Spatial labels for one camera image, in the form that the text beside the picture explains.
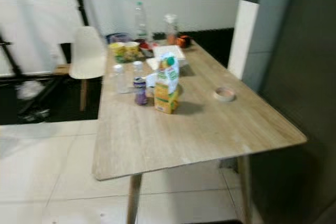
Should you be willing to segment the clear jar white lid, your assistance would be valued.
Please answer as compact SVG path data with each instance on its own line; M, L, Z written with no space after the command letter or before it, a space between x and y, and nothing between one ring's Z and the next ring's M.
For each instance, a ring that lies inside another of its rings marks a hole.
M166 43L170 46L176 46L179 34L177 27L177 16L175 14L165 14L164 21L166 25L165 28Z

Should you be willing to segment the tall clear plastic bottle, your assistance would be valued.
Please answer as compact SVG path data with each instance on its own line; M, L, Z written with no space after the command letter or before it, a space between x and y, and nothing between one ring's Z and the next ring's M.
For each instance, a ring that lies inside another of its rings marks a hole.
M134 9L135 20L136 20L136 37L146 41L148 39L148 29L146 25L146 13L142 2L136 3L136 8Z

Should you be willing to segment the yellow green juice carton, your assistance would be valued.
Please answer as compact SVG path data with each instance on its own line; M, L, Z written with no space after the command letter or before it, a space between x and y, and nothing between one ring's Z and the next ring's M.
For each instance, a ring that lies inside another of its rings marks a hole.
M172 114L178 107L180 66L174 53L162 54L154 83L154 108Z

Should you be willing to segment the white lidded food container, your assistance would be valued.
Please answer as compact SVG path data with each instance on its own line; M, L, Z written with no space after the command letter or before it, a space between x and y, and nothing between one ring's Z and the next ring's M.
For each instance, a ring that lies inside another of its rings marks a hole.
M156 46L153 49L153 53L154 58L156 59L160 59L160 57L165 53L172 53L180 64L180 67L188 65L187 58L179 46Z

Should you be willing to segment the white plastic chair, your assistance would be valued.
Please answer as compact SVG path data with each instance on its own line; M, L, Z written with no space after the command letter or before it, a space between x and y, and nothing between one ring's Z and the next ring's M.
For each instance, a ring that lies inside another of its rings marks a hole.
M107 51L98 30L92 26L82 26L75 32L70 52L69 75L81 80L79 109L84 111L87 106L87 80L104 75Z

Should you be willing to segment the grey fridge cabinet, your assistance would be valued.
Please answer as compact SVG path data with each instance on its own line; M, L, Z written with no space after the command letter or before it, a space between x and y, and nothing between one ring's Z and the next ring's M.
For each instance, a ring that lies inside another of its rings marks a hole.
M336 0L258 5L243 81L307 142L250 157L264 224L336 224Z

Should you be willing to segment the light wooden table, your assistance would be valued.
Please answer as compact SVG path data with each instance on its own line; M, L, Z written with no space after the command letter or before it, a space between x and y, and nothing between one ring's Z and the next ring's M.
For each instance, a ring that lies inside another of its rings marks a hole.
M253 224L250 155L303 144L307 136L196 42L185 56L188 65L179 79L178 107L172 114L152 104L135 104L132 93L117 93L116 61L108 56L92 174L98 181L130 177L125 224L136 224L143 174L235 158L242 184L243 223ZM233 90L235 100L216 100L212 94L219 87Z

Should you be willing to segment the yellow cup noodles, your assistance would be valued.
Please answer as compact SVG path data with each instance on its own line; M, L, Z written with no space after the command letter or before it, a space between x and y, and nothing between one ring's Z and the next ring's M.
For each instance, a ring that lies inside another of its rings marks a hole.
M111 42L108 46L109 54L115 59L117 63L127 63L125 58L125 43Z
M136 41L128 41L124 44L124 59L127 62L137 61L139 59L139 42Z

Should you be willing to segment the dark blue bowl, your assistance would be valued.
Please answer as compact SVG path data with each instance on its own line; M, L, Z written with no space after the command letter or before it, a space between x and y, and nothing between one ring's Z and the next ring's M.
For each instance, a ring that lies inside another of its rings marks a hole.
M111 33L106 35L107 44L112 44L113 42L130 42L132 37L129 33Z

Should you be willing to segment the small clear water bottle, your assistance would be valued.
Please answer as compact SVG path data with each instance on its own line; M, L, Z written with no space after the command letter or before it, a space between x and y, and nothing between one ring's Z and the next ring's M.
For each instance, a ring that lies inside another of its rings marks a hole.
M144 79L144 63L143 61L134 61L133 66L133 78L134 80Z
M128 93L127 75L125 75L124 66L122 64L115 64L113 70L113 81L115 82L116 92L119 94Z

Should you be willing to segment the white plastic bag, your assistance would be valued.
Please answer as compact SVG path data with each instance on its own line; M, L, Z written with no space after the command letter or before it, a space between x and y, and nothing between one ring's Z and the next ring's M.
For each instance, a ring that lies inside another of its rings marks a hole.
M36 80L25 81L15 87L17 98L30 100L38 96L44 89L44 85Z

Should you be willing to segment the beige tape roll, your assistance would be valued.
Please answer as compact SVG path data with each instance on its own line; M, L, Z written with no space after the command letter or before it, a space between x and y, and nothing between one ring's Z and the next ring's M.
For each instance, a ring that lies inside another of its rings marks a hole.
M231 102L235 100L236 94L233 90L226 87L219 87L214 90L212 96L220 102Z

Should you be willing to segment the orange black object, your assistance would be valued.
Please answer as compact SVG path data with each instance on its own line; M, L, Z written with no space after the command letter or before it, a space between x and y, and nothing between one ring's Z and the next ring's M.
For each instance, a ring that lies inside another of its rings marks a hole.
M180 48L189 48L192 45L192 38L185 34L180 34L175 41Z

